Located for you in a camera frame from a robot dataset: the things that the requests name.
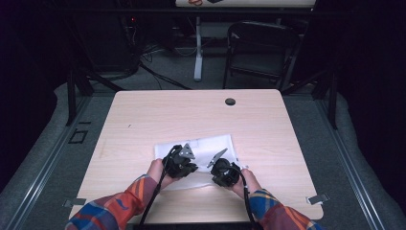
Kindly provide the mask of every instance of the paper sheet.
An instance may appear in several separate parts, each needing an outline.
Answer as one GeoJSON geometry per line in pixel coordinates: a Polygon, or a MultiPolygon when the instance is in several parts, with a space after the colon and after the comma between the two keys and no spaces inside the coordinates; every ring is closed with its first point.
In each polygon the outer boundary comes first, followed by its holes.
{"type": "Polygon", "coordinates": [[[155,146],[155,159],[163,159],[168,155],[170,149],[172,149],[173,146],[185,146],[185,144],[190,145],[195,157],[195,159],[193,159],[191,163],[196,164],[198,169],[196,172],[191,173],[181,180],[170,184],[165,190],[182,190],[215,185],[212,181],[213,176],[210,174],[210,170],[212,169],[212,167],[207,168],[207,165],[217,153],[226,148],[227,151],[224,152],[221,158],[227,159],[230,163],[234,162],[240,167],[236,152],[234,151],[230,134],[158,144],[155,146]]]}

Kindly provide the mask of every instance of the cable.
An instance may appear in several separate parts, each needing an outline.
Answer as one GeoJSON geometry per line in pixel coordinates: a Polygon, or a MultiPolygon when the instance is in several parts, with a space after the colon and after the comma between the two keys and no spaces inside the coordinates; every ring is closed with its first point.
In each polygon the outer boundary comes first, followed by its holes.
{"type": "Polygon", "coordinates": [[[185,85],[179,83],[179,82],[176,81],[176,80],[172,80],[172,79],[170,79],[170,78],[167,78],[167,77],[165,77],[165,76],[162,76],[162,75],[159,75],[159,74],[153,72],[151,69],[149,69],[148,67],[146,67],[141,61],[140,61],[140,67],[143,68],[143,69],[145,69],[145,70],[147,70],[147,72],[149,72],[152,76],[154,76],[154,77],[156,77],[156,78],[158,78],[158,79],[160,79],[160,80],[162,80],[162,81],[166,81],[166,82],[168,82],[168,83],[171,83],[171,84],[173,84],[173,85],[175,85],[175,86],[178,86],[178,87],[181,87],[181,88],[183,88],[183,89],[191,89],[191,88],[189,88],[189,87],[187,87],[187,86],[185,86],[185,85]]]}
{"type": "Polygon", "coordinates": [[[152,206],[153,201],[155,200],[155,197],[156,197],[156,196],[159,194],[159,192],[161,191],[162,181],[164,180],[165,175],[167,175],[167,163],[168,163],[168,161],[165,162],[164,168],[162,169],[161,178],[159,179],[159,182],[158,182],[158,184],[156,185],[155,190],[153,191],[152,198],[151,198],[151,200],[149,201],[148,206],[146,207],[146,210],[145,210],[144,213],[143,213],[143,216],[141,217],[140,224],[139,224],[140,229],[141,229],[141,228],[143,227],[143,225],[144,225],[144,222],[145,222],[145,220],[146,220],[147,214],[148,214],[148,212],[149,212],[149,209],[150,209],[151,206],[152,206]]]}
{"type": "Polygon", "coordinates": [[[248,218],[250,219],[252,229],[258,229],[257,223],[254,220],[253,213],[251,212],[251,206],[250,206],[250,199],[248,197],[248,186],[247,182],[245,181],[245,177],[242,174],[241,171],[233,168],[233,167],[227,167],[226,169],[232,169],[234,171],[237,171],[239,175],[241,176],[242,179],[242,184],[244,185],[244,203],[245,203],[245,209],[247,210],[248,218]]]}

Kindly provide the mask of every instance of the forearm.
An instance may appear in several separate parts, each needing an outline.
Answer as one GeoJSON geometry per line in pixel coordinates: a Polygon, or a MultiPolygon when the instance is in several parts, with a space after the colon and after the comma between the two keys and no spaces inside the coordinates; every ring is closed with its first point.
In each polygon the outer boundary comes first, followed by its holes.
{"type": "Polygon", "coordinates": [[[157,183],[148,175],[136,179],[123,193],[106,196],[87,203],[66,225],[66,229],[95,226],[125,229],[126,223],[142,214],[157,183]]]}
{"type": "Polygon", "coordinates": [[[282,205],[266,190],[258,190],[250,197],[251,211],[263,229],[322,229],[317,223],[293,208],[282,205]]]}

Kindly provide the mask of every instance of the black chair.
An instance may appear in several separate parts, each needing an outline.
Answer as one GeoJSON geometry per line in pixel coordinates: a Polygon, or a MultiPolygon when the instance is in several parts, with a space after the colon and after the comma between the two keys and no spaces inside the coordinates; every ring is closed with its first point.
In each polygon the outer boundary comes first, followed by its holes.
{"type": "Polygon", "coordinates": [[[276,24],[240,21],[230,26],[223,89],[228,72],[267,78],[282,90],[300,38],[292,29],[276,24]]]}

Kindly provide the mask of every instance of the dark wall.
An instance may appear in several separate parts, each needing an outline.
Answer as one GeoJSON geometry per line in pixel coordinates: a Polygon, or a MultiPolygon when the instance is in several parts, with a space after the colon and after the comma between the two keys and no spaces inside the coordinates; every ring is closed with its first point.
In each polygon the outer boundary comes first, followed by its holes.
{"type": "Polygon", "coordinates": [[[0,190],[51,119],[54,89],[66,80],[45,22],[31,2],[0,3],[0,190]]]}
{"type": "Polygon", "coordinates": [[[406,213],[406,2],[320,0],[315,11],[353,14],[310,20],[292,80],[339,60],[338,90],[349,103],[359,148],[406,213]]]}
{"type": "Polygon", "coordinates": [[[406,213],[406,7],[368,1],[340,74],[359,148],[406,213]]]}

